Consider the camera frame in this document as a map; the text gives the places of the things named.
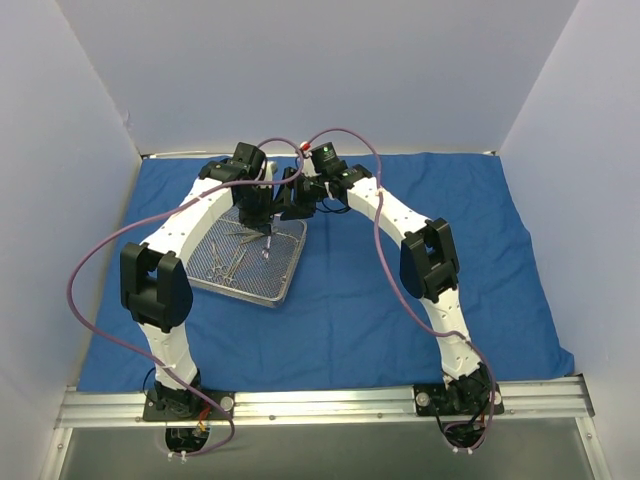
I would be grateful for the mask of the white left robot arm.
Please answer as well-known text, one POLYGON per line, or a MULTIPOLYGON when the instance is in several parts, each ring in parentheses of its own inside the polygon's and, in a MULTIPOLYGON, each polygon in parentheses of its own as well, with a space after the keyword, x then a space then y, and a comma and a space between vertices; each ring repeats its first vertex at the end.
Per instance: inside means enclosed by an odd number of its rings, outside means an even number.
POLYGON ((142 243, 128 243, 120 254, 121 303, 144 333, 152 355, 174 373, 156 370, 156 405, 179 419, 201 409, 199 370, 189 349, 185 320, 193 292, 185 264, 213 224, 233 207, 256 237, 271 233, 270 186, 242 185, 208 191, 226 182, 271 180, 266 154, 238 143, 229 159, 211 161, 199 172, 181 210, 142 243))

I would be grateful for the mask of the steel mesh instrument tray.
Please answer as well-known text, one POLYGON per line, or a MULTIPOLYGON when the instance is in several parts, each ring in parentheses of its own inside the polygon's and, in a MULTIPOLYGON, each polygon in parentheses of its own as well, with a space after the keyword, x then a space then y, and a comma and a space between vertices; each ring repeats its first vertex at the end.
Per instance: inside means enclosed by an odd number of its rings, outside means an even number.
POLYGON ((239 221, 236 207, 222 215, 196 247, 186 266, 192 286, 216 292, 246 302, 276 307, 284 301, 293 279, 306 241, 307 224, 303 220, 282 221, 273 218, 275 233, 268 260, 261 255, 265 238, 249 244, 240 244, 240 239, 227 237, 225 232, 250 229, 239 221), (235 287, 225 287, 205 279, 211 267, 212 243, 215 242, 224 263, 227 263, 237 247, 246 250, 246 255, 236 273, 235 287))

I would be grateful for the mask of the steel surgical forceps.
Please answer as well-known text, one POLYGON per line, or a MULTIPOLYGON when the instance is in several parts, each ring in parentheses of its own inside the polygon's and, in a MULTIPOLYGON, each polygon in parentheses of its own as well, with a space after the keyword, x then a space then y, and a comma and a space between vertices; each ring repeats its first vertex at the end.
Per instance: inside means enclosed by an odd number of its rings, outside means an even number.
POLYGON ((229 231, 224 233, 227 237, 236 237, 240 239, 240 244, 249 244, 258 241, 263 238, 268 238, 269 234, 264 232, 255 231, 251 229, 229 231))

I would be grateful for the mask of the steel surgical scissors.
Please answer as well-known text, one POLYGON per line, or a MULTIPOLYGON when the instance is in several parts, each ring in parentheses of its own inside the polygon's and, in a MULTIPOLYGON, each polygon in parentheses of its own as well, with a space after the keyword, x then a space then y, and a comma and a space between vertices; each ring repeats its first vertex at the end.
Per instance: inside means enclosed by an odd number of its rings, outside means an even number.
POLYGON ((241 250, 237 247, 231 259, 227 263, 224 263, 217 244, 213 242, 211 247, 213 263, 205 272, 205 279, 225 287, 235 287, 238 283, 236 273, 246 255, 246 250, 241 250))

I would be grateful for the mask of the steel surgical clamp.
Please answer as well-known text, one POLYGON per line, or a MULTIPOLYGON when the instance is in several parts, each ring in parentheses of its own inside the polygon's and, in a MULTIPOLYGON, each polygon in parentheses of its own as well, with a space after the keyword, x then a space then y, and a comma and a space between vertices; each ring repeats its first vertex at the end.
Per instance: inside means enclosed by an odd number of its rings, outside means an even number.
POLYGON ((265 242, 261 250, 261 255, 265 260, 268 260, 270 257, 271 244, 272 244, 274 233, 275 233, 275 228, 272 225, 269 225, 264 229, 265 242))

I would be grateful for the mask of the blue surgical cloth wrap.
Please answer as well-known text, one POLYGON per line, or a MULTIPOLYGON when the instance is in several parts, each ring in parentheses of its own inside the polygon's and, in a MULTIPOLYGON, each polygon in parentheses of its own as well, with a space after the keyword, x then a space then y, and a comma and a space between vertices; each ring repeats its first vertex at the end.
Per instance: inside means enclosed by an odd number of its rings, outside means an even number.
MULTIPOLYGON (((482 154, 387 155, 383 185, 451 226, 460 303, 473 343, 501 381, 574 371, 558 339, 531 237, 501 160, 482 154)), ((319 213, 284 302, 275 308, 196 290, 186 320, 203 384, 261 392, 399 386, 442 378, 436 340, 401 305, 363 215, 319 213)))

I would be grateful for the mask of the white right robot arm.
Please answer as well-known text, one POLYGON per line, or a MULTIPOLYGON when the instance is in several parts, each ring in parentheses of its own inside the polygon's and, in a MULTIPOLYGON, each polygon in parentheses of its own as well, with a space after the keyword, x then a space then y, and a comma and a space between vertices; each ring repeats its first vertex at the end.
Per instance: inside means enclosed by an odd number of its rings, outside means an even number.
POLYGON ((307 141, 299 150, 299 166, 285 184, 302 195, 304 211, 332 198, 373 222, 377 254, 392 290, 436 338, 447 406, 464 413, 480 399, 494 403, 496 380, 471 340, 460 304, 460 265, 450 225, 413 211, 386 190, 379 155, 371 173, 361 165, 349 167, 331 143, 313 147, 307 141))

